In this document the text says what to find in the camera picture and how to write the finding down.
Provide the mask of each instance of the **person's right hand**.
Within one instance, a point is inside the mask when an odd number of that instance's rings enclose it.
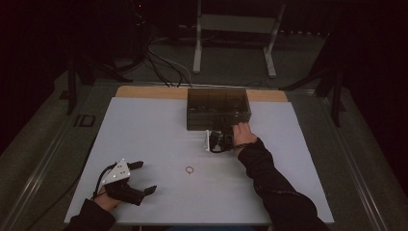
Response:
[[[258,137],[251,132],[251,128],[249,127],[248,123],[239,123],[234,125],[232,130],[234,131],[234,146],[243,143],[256,142],[258,139]],[[242,150],[243,148],[235,148],[234,153],[238,156]]]

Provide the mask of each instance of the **person's left hand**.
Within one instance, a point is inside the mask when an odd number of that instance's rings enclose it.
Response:
[[[119,205],[122,201],[109,197],[106,193],[105,187],[102,186],[98,196],[93,199],[93,202],[99,205],[102,209],[110,212],[114,208],[116,208],[116,206]]]

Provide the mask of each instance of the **black square object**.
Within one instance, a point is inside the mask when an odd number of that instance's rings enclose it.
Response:
[[[245,89],[189,89],[187,130],[221,131],[251,118]]]

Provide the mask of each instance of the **black jacket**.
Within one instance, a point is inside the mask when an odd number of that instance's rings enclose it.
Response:
[[[272,155],[260,139],[247,146],[238,159],[246,167],[246,174],[254,180],[255,192],[264,201],[277,230],[329,230],[318,218],[315,204],[296,192],[274,167]],[[115,218],[110,213],[86,199],[80,214],[71,219],[65,230],[104,231],[109,230],[114,223]]]

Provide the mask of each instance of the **person's right arm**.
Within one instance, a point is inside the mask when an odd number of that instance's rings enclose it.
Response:
[[[255,192],[262,198],[273,226],[279,231],[329,230],[318,218],[312,200],[297,192],[275,168],[272,155],[249,125],[240,123],[233,130],[234,145],[250,143],[235,153],[253,179]]]

